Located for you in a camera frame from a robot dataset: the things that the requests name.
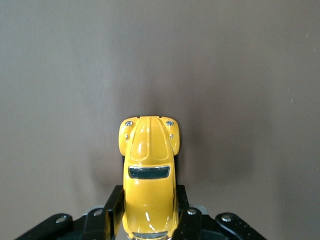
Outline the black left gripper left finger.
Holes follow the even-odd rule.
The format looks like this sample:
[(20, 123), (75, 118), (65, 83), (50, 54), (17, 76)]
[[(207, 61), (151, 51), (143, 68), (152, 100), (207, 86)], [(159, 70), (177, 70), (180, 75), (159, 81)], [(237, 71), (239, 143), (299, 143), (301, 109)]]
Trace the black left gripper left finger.
[(124, 214), (124, 190), (116, 185), (103, 206), (96, 206), (74, 220), (57, 213), (43, 220), (18, 240), (114, 240)]

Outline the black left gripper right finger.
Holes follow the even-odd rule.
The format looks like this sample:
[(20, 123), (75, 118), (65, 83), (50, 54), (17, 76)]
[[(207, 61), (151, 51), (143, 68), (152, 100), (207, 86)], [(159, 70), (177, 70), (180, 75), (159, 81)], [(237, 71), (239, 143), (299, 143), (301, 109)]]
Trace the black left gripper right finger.
[(184, 185), (176, 187), (179, 220), (173, 240), (264, 240), (238, 215), (223, 212), (215, 218), (201, 205), (190, 205)]

